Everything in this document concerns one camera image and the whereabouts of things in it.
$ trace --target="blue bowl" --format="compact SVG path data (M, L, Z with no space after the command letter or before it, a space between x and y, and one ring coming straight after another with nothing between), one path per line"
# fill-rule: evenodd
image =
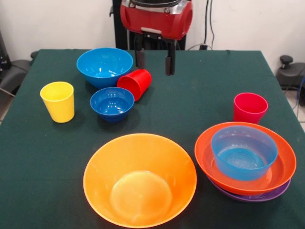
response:
M133 58L121 49L98 48L81 55L76 65L89 83L101 89L116 86L119 78L130 72Z
M133 94L120 87L108 87L93 94L92 109L109 123L123 120L134 104Z
M277 158L274 140L264 132L247 126L230 126L212 138L218 168L236 180L262 177Z

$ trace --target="floor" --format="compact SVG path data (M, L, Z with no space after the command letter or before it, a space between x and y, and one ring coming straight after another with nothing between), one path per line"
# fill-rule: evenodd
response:
M296 104L296 91L287 91L285 96L291 107L294 108ZM11 96L0 91L0 124L9 110L12 101L13 98ZM294 113L297 116L302 128L305 130L305 107L296 106L294 108Z

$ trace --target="large orange bowl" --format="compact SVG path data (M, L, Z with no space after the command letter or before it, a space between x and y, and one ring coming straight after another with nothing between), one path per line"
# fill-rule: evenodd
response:
M244 125L259 129L268 134L276 143L278 157L266 174L253 181L241 181L227 177L217 167L211 148L211 139L220 129L232 125ZM260 125L230 122L214 125L205 130L195 144L196 160L204 173L218 186L238 195L257 195L270 192L285 184L295 173L296 158L290 145L277 133Z
M132 134L103 145L85 169L83 187L105 220L129 228L163 224L195 193L197 175L186 151L158 135Z

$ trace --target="green tablecloth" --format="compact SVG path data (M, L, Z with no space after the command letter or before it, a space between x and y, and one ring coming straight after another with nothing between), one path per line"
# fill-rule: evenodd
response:
M176 75L165 76L163 51L146 52L152 84L128 117L117 124L90 108L96 91L76 68L84 50L42 50L0 126L1 229L114 229L89 206L82 176L93 153L130 133L165 136L192 157L196 193L186 210L164 229L257 229L305 227L305 135L260 52L177 52ZM53 122L39 96L53 81L74 86L75 117ZM233 201L207 180L194 158L205 129L231 121L233 98L254 92L269 102L261 125L282 135L298 160L290 188L259 204Z

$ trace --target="purple bowl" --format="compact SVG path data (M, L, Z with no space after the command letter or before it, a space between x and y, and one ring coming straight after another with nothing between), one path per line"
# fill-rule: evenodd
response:
M211 181L211 183L219 191L221 191L223 194L225 194L227 197L237 200L237 201L246 202L246 203L265 202L265 201L275 199L275 198L279 197L280 195L282 195L288 189L290 182L291 182L291 179L288 180L287 183L283 184L282 186L280 186L277 189L270 191L270 192L265 192L265 193L259 194L259 195L243 196L243 195L237 195L237 194L228 192L228 191L222 189L221 187L217 186L213 181Z

